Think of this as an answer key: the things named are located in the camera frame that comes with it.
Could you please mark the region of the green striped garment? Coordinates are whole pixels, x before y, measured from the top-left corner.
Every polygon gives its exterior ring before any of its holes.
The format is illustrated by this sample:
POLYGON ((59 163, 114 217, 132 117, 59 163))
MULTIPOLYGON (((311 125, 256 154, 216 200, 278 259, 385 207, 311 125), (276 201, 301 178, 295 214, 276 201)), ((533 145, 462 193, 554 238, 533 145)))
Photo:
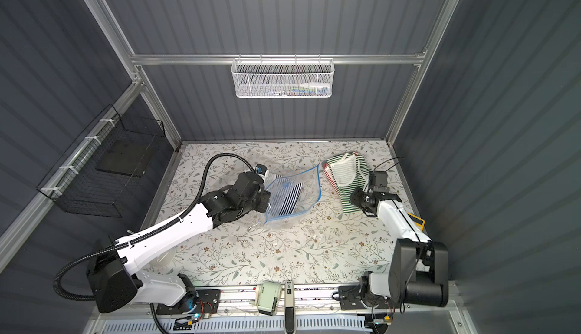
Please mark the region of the green striped garment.
MULTIPOLYGON (((346 152, 343 155, 337 155, 327 160, 328 164, 336 177, 342 177, 348 183, 349 193, 351 194, 356 187, 364 188, 369 176, 369 166, 366 160, 358 152, 346 152)), ((344 214, 351 214, 359 211, 359 209, 351 205, 346 207, 346 211, 342 210, 344 214)))

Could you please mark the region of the navy striped garment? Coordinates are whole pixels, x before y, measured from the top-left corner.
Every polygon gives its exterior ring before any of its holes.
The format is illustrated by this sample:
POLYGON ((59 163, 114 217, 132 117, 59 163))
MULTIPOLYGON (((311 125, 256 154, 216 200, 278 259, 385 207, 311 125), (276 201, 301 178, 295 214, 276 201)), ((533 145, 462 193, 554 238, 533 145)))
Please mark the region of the navy striped garment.
POLYGON ((289 177, 277 177, 269 184, 271 193, 267 216, 269 219, 292 215, 298 204, 303 184, 289 177))

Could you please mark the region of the clear vacuum bag blue zipper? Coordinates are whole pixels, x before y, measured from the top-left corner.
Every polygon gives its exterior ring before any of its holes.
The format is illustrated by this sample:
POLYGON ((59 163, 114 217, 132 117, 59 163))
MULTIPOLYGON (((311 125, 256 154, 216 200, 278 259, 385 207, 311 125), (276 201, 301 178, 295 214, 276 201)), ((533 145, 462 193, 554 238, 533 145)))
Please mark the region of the clear vacuum bag blue zipper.
POLYGON ((241 172, 233 184, 204 194, 198 203, 218 227, 251 211, 263 214, 265 223, 289 220, 307 213, 321 197, 319 166, 282 176, 258 164, 254 170, 241 172))

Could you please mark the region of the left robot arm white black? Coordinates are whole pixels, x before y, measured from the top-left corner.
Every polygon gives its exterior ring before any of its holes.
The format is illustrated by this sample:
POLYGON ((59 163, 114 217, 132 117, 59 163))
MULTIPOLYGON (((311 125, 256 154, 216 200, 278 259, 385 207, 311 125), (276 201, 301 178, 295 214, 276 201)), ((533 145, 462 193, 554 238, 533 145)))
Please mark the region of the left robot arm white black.
POLYGON ((250 211, 265 212, 270 199, 265 176, 266 167, 259 164, 256 170, 239 174, 233 185, 202 196, 193 210, 171 227, 160 233, 150 227, 123 237, 119 241, 126 244, 124 249, 90 259, 86 276, 99 312, 107 314, 135 303, 193 310, 197 292, 186 275, 146 273, 145 266, 194 236, 236 221, 250 211))

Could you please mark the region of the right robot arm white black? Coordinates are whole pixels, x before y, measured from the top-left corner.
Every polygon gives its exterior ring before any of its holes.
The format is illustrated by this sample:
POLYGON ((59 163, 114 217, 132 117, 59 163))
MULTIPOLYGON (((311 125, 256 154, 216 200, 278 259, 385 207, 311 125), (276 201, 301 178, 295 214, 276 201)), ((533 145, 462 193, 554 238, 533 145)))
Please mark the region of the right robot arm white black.
POLYGON ((375 300, 396 305, 445 307, 449 301, 449 252, 416 224, 414 216, 400 205, 398 195, 387 186, 387 173, 369 173, 366 188, 357 188, 350 203, 367 216, 379 219, 395 235, 393 258, 386 272, 367 271, 359 285, 359 297, 375 307, 375 300))

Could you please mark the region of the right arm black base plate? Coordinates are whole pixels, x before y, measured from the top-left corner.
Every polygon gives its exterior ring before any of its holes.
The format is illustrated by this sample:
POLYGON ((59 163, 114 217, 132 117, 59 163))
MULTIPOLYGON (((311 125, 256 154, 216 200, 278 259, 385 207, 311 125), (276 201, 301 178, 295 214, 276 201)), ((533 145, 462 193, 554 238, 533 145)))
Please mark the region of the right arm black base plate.
POLYGON ((331 296, 339 301, 343 311, 356 310, 390 310, 394 311, 399 306, 389 298, 377 296, 371 293, 362 294, 359 285, 339 286, 337 291, 331 296))

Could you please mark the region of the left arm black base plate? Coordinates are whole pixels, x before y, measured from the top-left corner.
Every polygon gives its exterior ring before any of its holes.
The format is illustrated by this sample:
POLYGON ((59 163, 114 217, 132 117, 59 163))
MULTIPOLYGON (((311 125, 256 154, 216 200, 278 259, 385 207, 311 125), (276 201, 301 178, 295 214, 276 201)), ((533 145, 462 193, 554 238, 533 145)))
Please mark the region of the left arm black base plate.
POLYGON ((216 314, 219 308, 221 291, 218 289, 202 289, 196 294, 187 293, 174 306, 159 304, 156 308, 157 315, 195 315, 216 314))

